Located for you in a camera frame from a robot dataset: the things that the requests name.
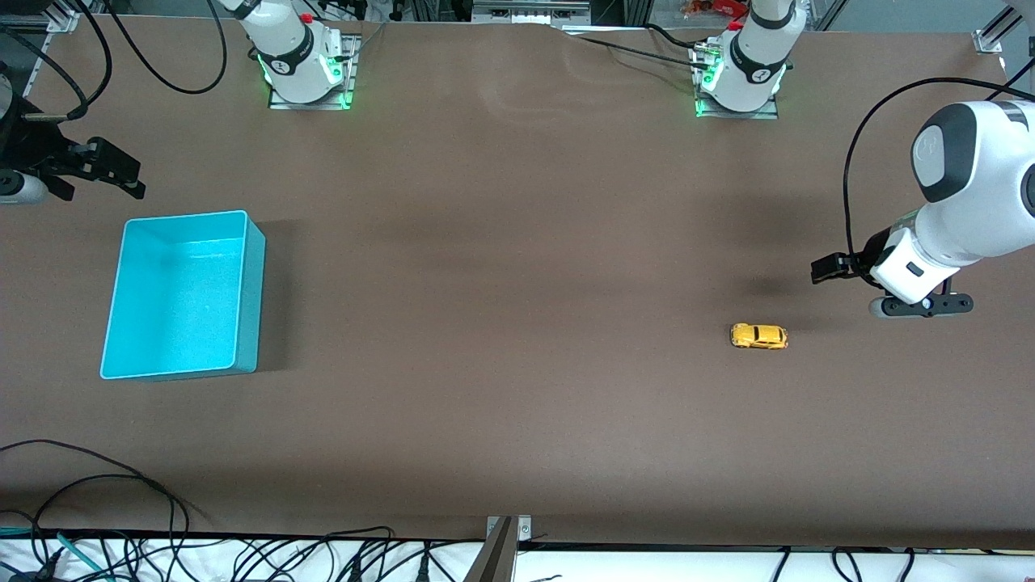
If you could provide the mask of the red orange item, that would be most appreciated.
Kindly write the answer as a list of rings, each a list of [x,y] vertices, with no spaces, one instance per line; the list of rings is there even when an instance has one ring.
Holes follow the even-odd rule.
[[[685,16],[722,14],[729,19],[740,19],[747,14],[750,0],[685,0],[680,11]]]

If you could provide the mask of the grey metal device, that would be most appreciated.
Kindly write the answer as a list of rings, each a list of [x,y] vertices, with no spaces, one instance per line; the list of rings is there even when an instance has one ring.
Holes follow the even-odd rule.
[[[589,0],[472,0],[473,23],[544,23],[564,26],[590,26]]]

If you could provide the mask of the turquoise plastic bin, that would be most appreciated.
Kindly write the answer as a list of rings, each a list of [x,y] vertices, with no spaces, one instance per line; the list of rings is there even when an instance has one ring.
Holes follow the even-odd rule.
[[[125,223],[99,375],[174,381],[256,371],[266,238],[243,210]]]

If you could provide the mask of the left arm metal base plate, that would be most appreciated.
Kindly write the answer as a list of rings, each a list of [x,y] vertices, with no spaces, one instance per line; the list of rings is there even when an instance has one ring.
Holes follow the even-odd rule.
[[[781,70],[776,76],[776,83],[770,89],[767,100],[758,109],[750,112],[740,112],[729,109],[717,99],[711,89],[715,88],[717,79],[724,72],[724,58],[722,58],[722,48],[719,43],[712,43],[718,37],[709,37],[706,41],[698,41],[687,50],[691,63],[703,64],[703,69],[697,69],[692,74],[694,83],[694,114],[698,117],[716,117],[728,119],[755,119],[772,120],[779,118],[779,108],[777,107],[776,93],[779,91],[779,80],[783,76]]]

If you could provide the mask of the short aluminium frame profile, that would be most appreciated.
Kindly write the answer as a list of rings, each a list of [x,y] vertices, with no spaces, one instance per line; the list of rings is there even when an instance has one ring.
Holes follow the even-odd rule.
[[[990,22],[972,34],[974,47],[979,54],[999,54],[1002,41],[1021,22],[1035,23],[1035,0],[1001,0],[1005,4]]]

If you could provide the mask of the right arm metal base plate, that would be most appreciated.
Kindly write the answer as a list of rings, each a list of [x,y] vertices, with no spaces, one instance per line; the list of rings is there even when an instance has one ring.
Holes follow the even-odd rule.
[[[318,23],[303,27],[301,43],[291,52],[259,52],[274,110],[346,111],[351,109],[359,70],[362,36]]]

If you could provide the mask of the metal table edge bracket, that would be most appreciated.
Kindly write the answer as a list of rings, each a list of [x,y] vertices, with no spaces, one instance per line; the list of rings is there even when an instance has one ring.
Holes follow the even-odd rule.
[[[530,515],[487,517],[487,539],[463,582],[513,582],[518,545],[531,537]]]

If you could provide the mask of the yellow beetle toy car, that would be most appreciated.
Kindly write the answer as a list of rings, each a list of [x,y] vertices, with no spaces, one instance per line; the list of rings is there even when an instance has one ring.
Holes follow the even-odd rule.
[[[777,325],[737,322],[729,328],[729,342],[735,348],[783,350],[790,336]]]

